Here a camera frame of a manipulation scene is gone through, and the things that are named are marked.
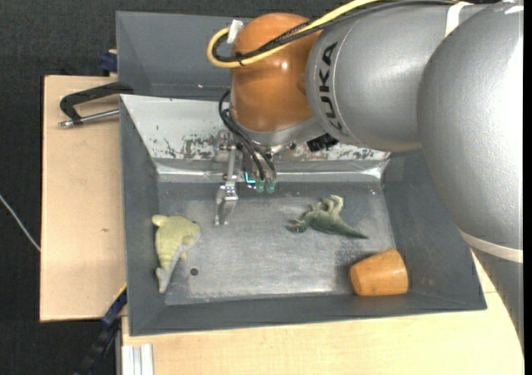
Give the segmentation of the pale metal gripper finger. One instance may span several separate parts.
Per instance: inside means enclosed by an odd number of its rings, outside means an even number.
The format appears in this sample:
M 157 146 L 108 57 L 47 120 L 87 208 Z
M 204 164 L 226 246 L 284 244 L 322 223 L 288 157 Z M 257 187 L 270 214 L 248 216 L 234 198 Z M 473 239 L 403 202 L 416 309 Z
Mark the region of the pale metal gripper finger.
M 214 225 L 220 226 L 224 224 L 224 198 L 225 188 L 220 186 L 214 198 Z
M 227 182 L 224 185 L 224 193 L 222 197 L 222 224 L 229 223 L 229 217 L 232 215 L 237 203 L 239 201 L 238 186 L 235 182 Z

